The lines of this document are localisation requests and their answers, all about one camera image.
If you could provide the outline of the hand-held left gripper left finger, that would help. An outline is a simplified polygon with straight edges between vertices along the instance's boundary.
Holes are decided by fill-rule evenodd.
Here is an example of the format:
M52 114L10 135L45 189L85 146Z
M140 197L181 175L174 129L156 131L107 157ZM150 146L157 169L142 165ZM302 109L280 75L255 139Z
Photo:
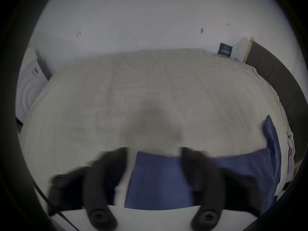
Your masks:
M125 173L127 150L117 148L104 153L91 166L55 175L48 192L48 215L84 208L95 229L115 230L117 220L108 206L114 205L115 188Z

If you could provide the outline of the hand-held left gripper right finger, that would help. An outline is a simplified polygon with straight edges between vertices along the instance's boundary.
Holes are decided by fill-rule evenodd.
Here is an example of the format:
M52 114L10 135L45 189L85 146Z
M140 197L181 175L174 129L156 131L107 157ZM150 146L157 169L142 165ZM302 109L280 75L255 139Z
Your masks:
M240 211L260 217L261 194L254 177L219 168L200 151L181 147L182 171L200 208L191 220L194 231L211 231L223 210Z

